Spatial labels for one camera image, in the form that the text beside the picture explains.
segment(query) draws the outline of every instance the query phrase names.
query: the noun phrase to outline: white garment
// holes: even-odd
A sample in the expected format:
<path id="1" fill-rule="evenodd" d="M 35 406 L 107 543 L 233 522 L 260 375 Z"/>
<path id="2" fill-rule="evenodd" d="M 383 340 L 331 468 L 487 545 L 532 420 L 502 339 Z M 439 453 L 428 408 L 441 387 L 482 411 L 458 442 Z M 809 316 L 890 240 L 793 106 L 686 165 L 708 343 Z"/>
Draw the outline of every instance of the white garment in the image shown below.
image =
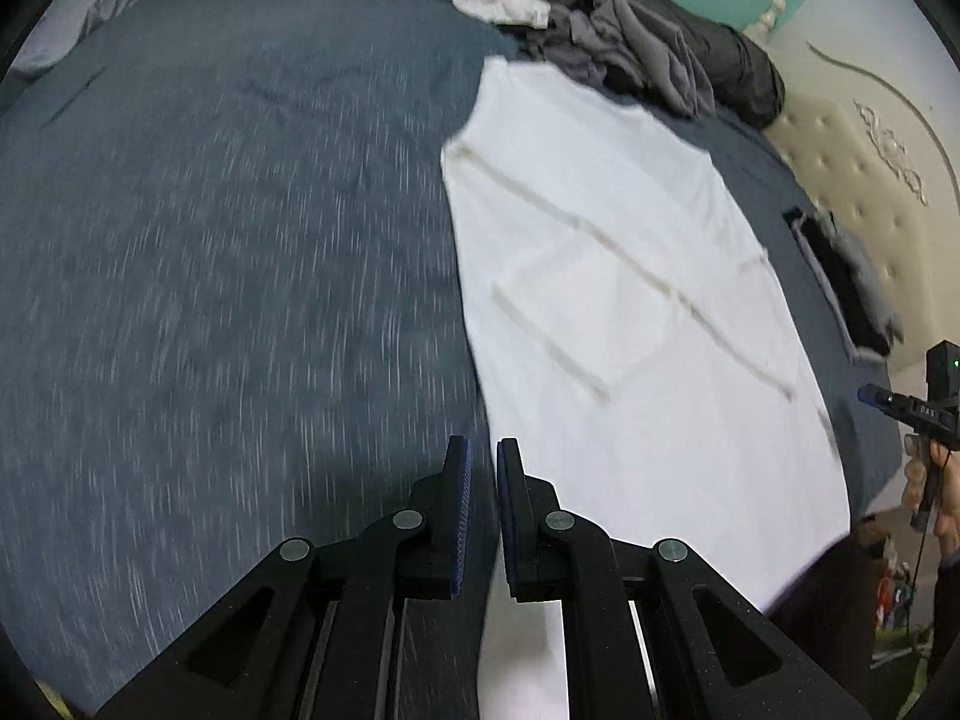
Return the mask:
<path id="1" fill-rule="evenodd" d="M 546 0 L 450 0 L 461 13 L 489 23 L 513 23 L 546 29 L 550 4 Z"/>
<path id="2" fill-rule="evenodd" d="M 709 155 L 496 57 L 443 177 L 491 441 L 516 437 L 613 538 L 681 538 L 770 605 L 850 512 L 776 274 Z M 493 582 L 483 717 L 567 717 L 559 606 Z"/>

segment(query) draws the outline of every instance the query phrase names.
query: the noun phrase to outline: garment pocket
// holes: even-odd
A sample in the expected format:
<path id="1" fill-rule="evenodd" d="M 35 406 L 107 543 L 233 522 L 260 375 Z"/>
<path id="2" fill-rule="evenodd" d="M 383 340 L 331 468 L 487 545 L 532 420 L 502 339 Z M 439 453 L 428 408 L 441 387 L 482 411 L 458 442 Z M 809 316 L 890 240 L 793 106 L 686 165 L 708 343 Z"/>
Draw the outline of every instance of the garment pocket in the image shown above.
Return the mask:
<path id="1" fill-rule="evenodd" d="M 669 285 L 587 231 L 518 266 L 494 285 L 493 298 L 601 399 L 667 341 L 679 317 Z"/>

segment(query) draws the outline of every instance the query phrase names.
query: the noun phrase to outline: beige leather headboard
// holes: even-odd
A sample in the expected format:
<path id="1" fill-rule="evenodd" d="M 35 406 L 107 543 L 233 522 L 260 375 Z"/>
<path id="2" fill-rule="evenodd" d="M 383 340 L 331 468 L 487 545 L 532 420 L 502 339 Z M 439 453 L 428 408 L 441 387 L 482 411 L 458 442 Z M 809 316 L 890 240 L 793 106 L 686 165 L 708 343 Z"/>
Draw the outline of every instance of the beige leather headboard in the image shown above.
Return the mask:
<path id="1" fill-rule="evenodd" d="M 781 117 L 766 131 L 818 210 L 832 211 L 864 242 L 887 299 L 904 319 L 905 341 L 891 371 L 911 365 L 942 341 L 928 258 L 925 206 L 896 180 L 871 143 L 834 103 L 787 92 Z"/>
<path id="2" fill-rule="evenodd" d="M 929 122 L 872 71 L 816 47 L 777 52 L 786 104 L 765 134 L 810 200 L 864 242 L 904 320 L 891 376 L 960 343 L 960 191 Z"/>

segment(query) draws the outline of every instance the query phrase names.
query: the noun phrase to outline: silver screw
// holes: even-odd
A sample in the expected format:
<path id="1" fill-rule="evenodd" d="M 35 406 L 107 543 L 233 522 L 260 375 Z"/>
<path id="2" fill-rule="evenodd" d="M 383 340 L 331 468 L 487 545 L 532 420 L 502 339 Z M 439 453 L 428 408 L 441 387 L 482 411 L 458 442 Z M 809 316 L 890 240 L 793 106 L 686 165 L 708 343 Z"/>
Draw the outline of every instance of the silver screw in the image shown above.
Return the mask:
<path id="1" fill-rule="evenodd" d="M 568 531 L 575 521 L 570 512 L 550 512 L 546 515 L 546 526 L 552 531 Z"/>
<path id="2" fill-rule="evenodd" d="M 303 560 L 310 554 L 310 545 L 302 538 L 291 538 L 280 546 L 280 557 L 287 562 Z"/>
<path id="3" fill-rule="evenodd" d="M 412 531 L 414 528 L 419 528 L 423 521 L 424 516 L 415 509 L 404 509 L 402 512 L 394 514 L 394 525 L 401 531 Z"/>
<path id="4" fill-rule="evenodd" d="M 669 560 L 669 562 L 680 562 L 689 554 L 686 544 L 683 541 L 677 541 L 675 538 L 667 538 L 666 541 L 661 541 L 658 550 L 661 557 L 664 560 Z"/>

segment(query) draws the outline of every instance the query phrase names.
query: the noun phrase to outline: floral carving on headboard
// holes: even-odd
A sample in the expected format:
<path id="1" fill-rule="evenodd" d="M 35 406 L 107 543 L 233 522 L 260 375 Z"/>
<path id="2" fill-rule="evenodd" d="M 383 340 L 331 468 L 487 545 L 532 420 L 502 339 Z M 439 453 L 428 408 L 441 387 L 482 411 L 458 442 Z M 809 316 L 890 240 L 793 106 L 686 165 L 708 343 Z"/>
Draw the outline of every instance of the floral carving on headboard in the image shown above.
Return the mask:
<path id="1" fill-rule="evenodd" d="M 853 100 L 853 104 L 856 105 L 856 112 L 863 119 L 863 124 L 867 125 L 867 137 L 870 138 L 880 159 L 887 163 L 899 180 L 909 186 L 910 191 L 923 205 L 929 205 L 930 203 L 923 196 L 923 178 L 920 178 L 910 164 L 904 144 L 896 139 L 892 129 L 884 129 L 880 126 L 880 116 L 877 116 L 875 110 L 869 105 L 861 105 L 856 100 Z"/>

